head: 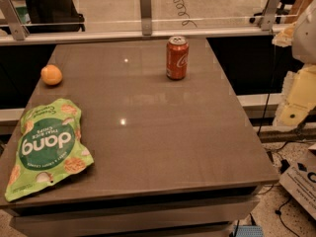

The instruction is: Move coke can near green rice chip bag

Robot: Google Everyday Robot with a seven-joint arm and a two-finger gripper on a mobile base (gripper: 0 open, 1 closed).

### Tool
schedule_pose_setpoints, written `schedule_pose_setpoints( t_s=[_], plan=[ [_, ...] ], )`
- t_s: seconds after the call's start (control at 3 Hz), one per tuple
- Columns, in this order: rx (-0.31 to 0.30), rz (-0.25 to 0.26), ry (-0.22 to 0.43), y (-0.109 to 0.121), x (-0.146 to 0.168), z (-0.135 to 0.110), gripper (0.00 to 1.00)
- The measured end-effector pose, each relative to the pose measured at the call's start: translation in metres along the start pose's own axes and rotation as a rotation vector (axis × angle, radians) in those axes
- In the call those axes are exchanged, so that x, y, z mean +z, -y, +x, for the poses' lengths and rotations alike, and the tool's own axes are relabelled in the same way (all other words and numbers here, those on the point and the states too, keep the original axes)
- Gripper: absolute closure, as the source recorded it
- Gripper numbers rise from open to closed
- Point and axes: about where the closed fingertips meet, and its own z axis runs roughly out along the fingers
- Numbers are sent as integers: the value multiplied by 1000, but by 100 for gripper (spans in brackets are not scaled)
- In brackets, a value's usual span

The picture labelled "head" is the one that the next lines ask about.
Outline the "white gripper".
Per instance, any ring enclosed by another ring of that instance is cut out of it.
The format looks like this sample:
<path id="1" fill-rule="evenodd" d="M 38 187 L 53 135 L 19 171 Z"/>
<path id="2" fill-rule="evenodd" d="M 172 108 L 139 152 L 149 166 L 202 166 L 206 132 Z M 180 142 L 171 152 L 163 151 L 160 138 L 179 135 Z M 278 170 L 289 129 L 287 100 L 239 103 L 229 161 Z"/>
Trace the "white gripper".
<path id="1" fill-rule="evenodd" d="M 272 44 L 292 45 L 295 59 L 306 63 L 297 72 L 288 71 L 282 85 L 281 101 L 276 109 L 274 127 L 298 127 L 316 107 L 316 0 L 290 24 L 274 36 Z"/>

